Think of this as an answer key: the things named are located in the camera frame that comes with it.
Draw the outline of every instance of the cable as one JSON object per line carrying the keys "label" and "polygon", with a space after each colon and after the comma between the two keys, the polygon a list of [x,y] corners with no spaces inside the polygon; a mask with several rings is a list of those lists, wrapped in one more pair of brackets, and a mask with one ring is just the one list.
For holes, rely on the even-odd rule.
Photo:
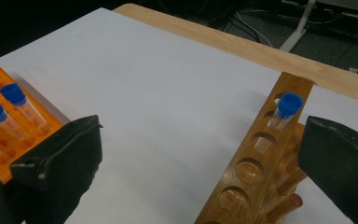
{"label": "cable", "polygon": [[[269,13],[269,11],[266,11],[266,10],[261,10],[261,9],[255,9],[255,10],[239,10],[239,12],[266,12],[266,13]],[[297,18],[297,17],[291,17],[291,16],[285,16],[285,15],[280,15],[280,14],[275,14],[277,17],[281,17],[281,18],[286,18],[286,19],[292,19],[292,20],[297,20],[297,21],[300,21],[301,18]],[[343,14],[340,14],[340,17],[338,18],[335,18],[335,19],[332,19],[330,21],[310,21],[310,20],[307,20],[307,22],[309,23],[312,23],[312,24],[327,24],[327,23],[331,23],[331,22],[334,22],[334,21],[339,21],[341,20],[342,18],[344,18],[345,15]]]}
{"label": "cable", "polygon": [[348,51],[349,51],[349,50],[351,49],[351,47],[353,46],[354,42],[355,42],[355,41],[353,40],[353,41],[351,42],[351,44],[348,46],[348,48],[345,49],[345,51],[344,51],[343,53],[341,53],[341,55],[338,56],[336,62],[334,63],[334,66],[335,66],[335,67],[337,67],[337,64],[338,64],[339,60],[341,60],[341,58],[342,58],[346,53],[348,53]]}
{"label": "cable", "polygon": [[238,18],[242,21],[243,24],[245,24],[247,27],[249,27],[251,30],[255,31],[256,33],[258,33],[259,35],[261,35],[261,37],[263,37],[265,40],[267,40],[268,44],[273,48],[273,46],[271,45],[271,43],[269,42],[269,40],[262,35],[260,32],[258,32],[257,30],[255,30],[255,28],[253,28],[252,26],[250,26],[248,23],[246,23],[240,16],[240,14],[238,13],[238,11],[236,11]]}
{"label": "cable", "polygon": [[257,43],[260,43],[260,39],[258,38],[258,35],[257,35],[257,34],[255,34],[255,36],[254,36],[254,35],[252,35],[251,33],[249,33],[248,31],[246,31],[246,30],[240,28],[240,26],[238,26],[237,24],[235,24],[233,21],[229,21],[229,22],[231,23],[231,25],[237,27],[238,29],[244,31],[246,34],[248,34],[249,36],[251,36]]}
{"label": "cable", "polygon": [[258,34],[252,29],[252,27],[248,26],[247,24],[244,24],[242,21],[238,20],[238,19],[235,18],[234,16],[232,16],[231,18],[232,18],[233,20],[239,22],[240,24],[246,26],[249,30],[251,30],[251,31],[254,33],[253,35],[249,34],[247,31],[245,31],[245,30],[241,29],[240,27],[236,26],[237,28],[243,30],[243,31],[246,32],[248,35],[250,35],[251,37],[253,37],[254,40],[257,41],[257,43],[260,43],[260,38],[258,37]]}
{"label": "cable", "polygon": [[[358,40],[357,37],[353,37],[353,36],[352,36],[352,34],[353,34],[353,30],[352,30],[352,29],[350,29],[350,30],[348,30],[348,31],[346,31],[346,32],[344,32],[344,33],[340,33],[340,32],[338,32],[338,31],[335,31],[335,30],[333,30],[333,29],[331,29],[331,28],[325,26],[326,24],[333,23],[333,22],[335,22],[335,21],[340,21],[340,20],[342,20],[342,19],[344,19],[344,18],[348,18],[348,16],[345,15],[344,13],[348,13],[349,11],[350,11],[350,10],[348,10],[348,11],[346,11],[346,12],[339,13],[339,17],[334,18],[334,19],[329,20],[329,21],[310,21],[310,20],[307,21],[307,23],[309,23],[309,24],[319,25],[318,28],[319,28],[320,30],[322,30],[323,32],[326,32],[326,33],[320,33],[320,32],[312,31],[312,30],[310,30],[309,27],[307,27],[306,30],[307,30],[308,32],[313,33],[313,34],[316,34],[316,35],[337,35],[337,36],[340,36],[340,37],[347,37],[347,38],[352,38],[352,39]],[[266,13],[269,13],[268,11],[262,10],[262,9],[239,10],[239,12],[244,12],[244,13],[246,13],[246,12],[266,12]],[[290,16],[279,15],[279,14],[276,15],[276,16],[281,17],[281,18],[291,19],[291,20],[297,20],[297,21],[300,21],[300,20],[301,20],[300,18],[297,18],[297,17],[290,17]]]}
{"label": "cable", "polygon": [[204,4],[202,5],[202,7],[200,8],[199,12],[197,12],[196,17],[198,17],[200,15],[200,13],[202,12],[202,10],[205,8],[205,6],[208,4],[209,0],[205,0]]}
{"label": "cable", "polygon": [[226,29],[226,27],[228,26],[228,24],[229,24],[229,21],[227,21],[226,23],[225,23],[225,25],[224,26],[222,26],[222,28],[220,28],[219,30],[220,31],[222,31],[222,32],[228,32],[229,31],[229,29],[231,29],[231,26],[225,31],[225,29]]}

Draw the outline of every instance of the rack hole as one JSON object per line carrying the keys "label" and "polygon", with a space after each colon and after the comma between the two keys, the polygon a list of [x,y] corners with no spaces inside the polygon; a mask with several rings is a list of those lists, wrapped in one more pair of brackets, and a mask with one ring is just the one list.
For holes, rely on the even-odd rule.
{"label": "rack hole", "polygon": [[266,176],[263,165],[252,158],[241,160],[237,164],[236,172],[240,180],[249,185],[261,183]]}
{"label": "rack hole", "polygon": [[263,154],[266,154],[270,148],[278,148],[277,140],[269,133],[256,133],[252,138],[252,142],[255,150]]}
{"label": "rack hole", "polygon": [[247,215],[250,208],[248,195],[240,188],[230,187],[219,196],[220,207],[229,212],[233,218],[242,218]]}
{"label": "rack hole", "polygon": [[279,101],[281,100],[282,96],[283,96],[283,93],[278,93],[278,94],[276,94],[274,96],[274,102],[275,102],[276,105],[279,103]]}
{"label": "rack hole", "polygon": [[0,145],[2,147],[7,147],[7,141],[5,141],[5,140],[0,141]]}
{"label": "rack hole", "polygon": [[4,87],[6,85],[5,82],[0,82],[0,89],[2,89],[2,87]]}
{"label": "rack hole", "polygon": [[272,115],[274,115],[275,111],[269,111],[264,115],[264,118],[272,118]]}

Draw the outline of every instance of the black cable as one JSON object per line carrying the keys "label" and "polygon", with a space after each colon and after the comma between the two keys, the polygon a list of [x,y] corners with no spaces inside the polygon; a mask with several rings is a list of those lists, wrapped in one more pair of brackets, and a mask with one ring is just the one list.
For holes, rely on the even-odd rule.
{"label": "black cable", "polygon": [[351,49],[351,47],[353,46],[354,44],[354,40],[351,42],[351,44],[347,47],[347,49],[345,49],[345,51],[343,53],[341,53],[341,55],[338,56],[336,62],[334,63],[334,66],[337,67],[337,64],[339,62],[339,60],[341,60],[341,58],[348,53],[348,51]]}
{"label": "black cable", "polygon": [[196,17],[198,17],[200,15],[200,13],[202,12],[202,10],[205,8],[205,6],[208,4],[209,0],[205,0],[204,4],[202,5],[202,7],[200,8],[199,12],[197,12]]}
{"label": "black cable", "polygon": [[225,23],[225,25],[224,26],[222,26],[222,28],[220,28],[220,31],[223,31],[223,32],[228,32],[229,31],[229,29],[231,28],[231,26],[230,26],[230,28],[228,28],[226,31],[225,31],[225,29],[226,29],[226,27],[228,26],[228,24],[229,24],[229,21],[227,20],[227,22]]}
{"label": "black cable", "polygon": [[252,33],[254,33],[253,35],[249,34],[248,32],[246,32],[248,35],[250,35],[251,37],[253,37],[255,39],[255,41],[257,41],[257,43],[260,43],[260,38],[258,37],[258,34],[255,32],[255,30],[252,27],[249,27],[248,24],[243,23],[241,20],[238,20],[237,18],[235,18],[235,16],[232,16],[232,19],[234,19],[235,21],[239,22],[240,24],[246,26],[249,30],[252,31]]}
{"label": "black cable", "polygon": [[257,36],[254,36],[252,35],[251,33],[249,33],[248,31],[246,31],[245,29],[241,28],[240,26],[238,26],[237,24],[235,24],[234,21],[232,20],[229,20],[229,22],[231,23],[231,25],[237,27],[238,29],[244,31],[246,34],[248,34],[249,36],[251,36],[257,43],[260,43],[260,39],[258,38],[258,35]]}
{"label": "black cable", "polygon": [[325,30],[327,33],[329,33],[330,35],[335,35],[335,36],[338,36],[338,37],[346,37],[348,39],[352,39],[352,40],[356,40],[358,41],[358,37],[354,37],[353,34],[355,33],[353,30],[347,30],[346,32],[344,33],[340,33],[338,31],[335,31],[331,28],[328,28],[326,26],[322,26],[322,29]]}

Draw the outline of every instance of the wooden test tube rack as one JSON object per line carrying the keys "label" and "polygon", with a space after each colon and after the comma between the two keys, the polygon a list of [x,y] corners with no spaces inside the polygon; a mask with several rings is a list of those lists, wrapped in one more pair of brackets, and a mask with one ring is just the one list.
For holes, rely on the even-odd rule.
{"label": "wooden test tube rack", "polygon": [[[302,205],[293,194],[296,184],[306,175],[296,165],[298,146],[304,126],[297,123],[302,109],[282,130],[267,123],[286,92],[294,92],[307,101],[313,82],[282,73],[243,139],[196,224],[283,223],[282,217]],[[255,148],[262,137],[267,150]]]}

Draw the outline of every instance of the table surface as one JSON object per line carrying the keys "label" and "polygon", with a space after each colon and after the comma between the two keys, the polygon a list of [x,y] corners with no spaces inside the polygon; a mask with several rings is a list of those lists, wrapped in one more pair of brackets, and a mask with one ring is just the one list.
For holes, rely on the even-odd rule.
{"label": "table surface", "polygon": [[271,69],[305,77],[321,87],[358,100],[358,76],[351,72],[134,4],[118,7],[115,12]]}
{"label": "table surface", "polygon": [[[170,28],[140,22],[149,19]],[[194,38],[170,30],[178,26]],[[200,44],[199,35],[209,42]],[[232,54],[237,49],[252,51],[255,60]],[[0,58],[0,66],[62,119],[100,117],[103,162],[66,223],[182,224],[196,219],[284,70],[277,60],[266,64],[280,53],[283,62],[291,55],[125,5],[98,9]],[[303,70],[302,77],[348,76],[290,57],[296,69],[287,64],[285,71]],[[350,80],[330,84],[357,90],[358,77]],[[315,86],[300,121],[319,116],[358,131],[358,100],[336,93],[341,89]],[[304,206],[286,223],[351,223],[309,179],[297,192]]]}

